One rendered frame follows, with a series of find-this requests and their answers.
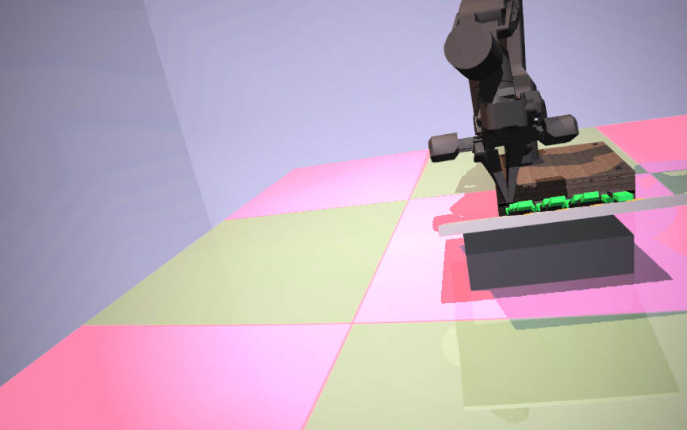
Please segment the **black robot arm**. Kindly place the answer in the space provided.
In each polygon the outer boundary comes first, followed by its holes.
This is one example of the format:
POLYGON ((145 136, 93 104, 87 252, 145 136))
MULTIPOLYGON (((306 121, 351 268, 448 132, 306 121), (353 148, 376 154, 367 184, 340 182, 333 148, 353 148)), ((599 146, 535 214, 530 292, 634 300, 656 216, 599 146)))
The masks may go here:
POLYGON ((545 101, 527 73, 522 0, 461 0, 444 54, 468 78, 470 92, 492 82, 514 84, 515 101, 512 96, 498 103, 475 98, 475 135, 515 125, 516 130, 538 127, 547 117, 545 101))

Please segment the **beige switch panel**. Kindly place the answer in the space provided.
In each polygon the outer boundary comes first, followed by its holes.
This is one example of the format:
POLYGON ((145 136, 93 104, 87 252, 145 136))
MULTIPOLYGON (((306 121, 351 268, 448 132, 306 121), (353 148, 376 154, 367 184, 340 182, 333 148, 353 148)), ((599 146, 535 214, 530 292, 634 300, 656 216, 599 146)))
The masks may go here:
POLYGON ((507 216, 438 226, 463 234, 470 291, 635 273, 635 235, 613 214, 687 205, 622 190, 504 205, 507 216), (533 212, 530 212, 532 209, 533 212))

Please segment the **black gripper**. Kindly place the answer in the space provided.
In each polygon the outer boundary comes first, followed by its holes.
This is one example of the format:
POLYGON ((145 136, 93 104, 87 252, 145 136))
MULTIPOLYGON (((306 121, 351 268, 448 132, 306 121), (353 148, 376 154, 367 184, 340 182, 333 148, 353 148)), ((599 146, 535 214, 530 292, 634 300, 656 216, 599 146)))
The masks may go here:
MULTIPOLYGON (((475 98, 481 96, 487 102, 509 102, 512 96, 516 100, 514 84, 511 82, 492 82, 479 86, 470 92, 473 109, 475 98)), ((532 149, 532 141, 539 140, 547 145, 569 143, 579 135, 578 123, 571 114, 542 119, 538 127, 516 130, 509 126, 503 129, 480 132, 477 136, 458 138, 458 133, 432 136, 428 141, 429 156, 432 163, 455 160, 461 152, 474 153, 474 163, 482 163, 497 184, 505 204, 512 204, 516 190, 517 174, 524 155, 532 149), (512 138, 515 137, 515 138, 512 138), (507 139, 508 138, 508 139, 507 139), (505 155, 506 181, 501 168, 498 149, 507 145, 505 155)))

